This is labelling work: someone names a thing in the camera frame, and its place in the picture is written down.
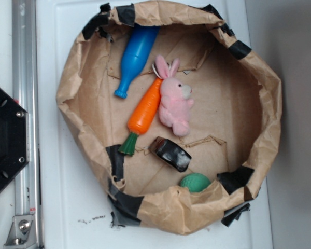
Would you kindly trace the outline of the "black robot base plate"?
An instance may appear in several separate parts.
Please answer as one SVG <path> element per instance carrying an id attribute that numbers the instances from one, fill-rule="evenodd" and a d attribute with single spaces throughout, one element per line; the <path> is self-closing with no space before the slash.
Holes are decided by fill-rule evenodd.
<path id="1" fill-rule="evenodd" d="M 0 88 L 0 193 L 28 163 L 27 111 Z"/>

